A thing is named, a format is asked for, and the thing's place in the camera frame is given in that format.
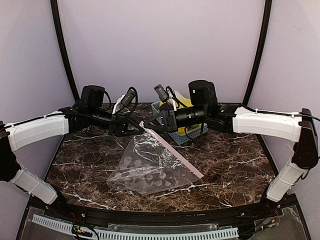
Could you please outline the napa cabbage toy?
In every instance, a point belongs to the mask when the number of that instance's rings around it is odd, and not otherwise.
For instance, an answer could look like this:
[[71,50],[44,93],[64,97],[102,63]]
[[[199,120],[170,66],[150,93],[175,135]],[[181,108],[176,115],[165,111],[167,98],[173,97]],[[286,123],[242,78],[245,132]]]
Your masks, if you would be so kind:
[[174,90],[174,94],[175,98],[179,100],[177,101],[176,99],[174,99],[176,107],[181,106],[182,104],[184,104],[187,107],[192,106],[191,100],[187,97],[184,97],[179,91]]

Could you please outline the clear zip top bag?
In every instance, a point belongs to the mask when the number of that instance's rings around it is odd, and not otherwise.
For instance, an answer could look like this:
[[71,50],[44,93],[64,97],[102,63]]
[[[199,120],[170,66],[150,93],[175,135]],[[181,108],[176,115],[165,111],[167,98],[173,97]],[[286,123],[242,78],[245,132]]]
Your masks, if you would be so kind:
[[107,178],[113,190],[151,195],[192,184],[204,175],[155,131],[143,128]]

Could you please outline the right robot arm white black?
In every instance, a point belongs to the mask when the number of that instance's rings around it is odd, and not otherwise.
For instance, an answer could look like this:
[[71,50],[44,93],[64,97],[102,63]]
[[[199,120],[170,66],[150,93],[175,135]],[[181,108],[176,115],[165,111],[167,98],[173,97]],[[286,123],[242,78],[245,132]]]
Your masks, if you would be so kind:
[[309,109],[275,112],[252,109],[243,104],[219,104],[215,85],[207,80],[188,84],[191,107],[162,110],[143,126],[172,133],[179,128],[207,124],[209,129],[228,134],[257,134],[294,143],[293,156],[269,184],[265,197],[279,202],[285,193],[319,162],[317,120]]

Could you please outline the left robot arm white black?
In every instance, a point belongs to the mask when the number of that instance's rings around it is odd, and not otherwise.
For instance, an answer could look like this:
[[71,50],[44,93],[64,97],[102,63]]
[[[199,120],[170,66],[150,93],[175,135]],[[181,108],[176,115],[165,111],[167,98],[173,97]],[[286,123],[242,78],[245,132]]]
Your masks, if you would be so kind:
[[0,180],[13,183],[47,205],[62,200],[53,186],[18,163],[15,152],[42,140],[93,126],[116,137],[141,135],[144,129],[131,117],[133,112],[122,113],[131,104],[138,104],[137,90],[131,86],[115,104],[110,103],[107,110],[102,110],[104,97],[108,96],[104,87],[87,85],[73,106],[21,122],[1,123]]

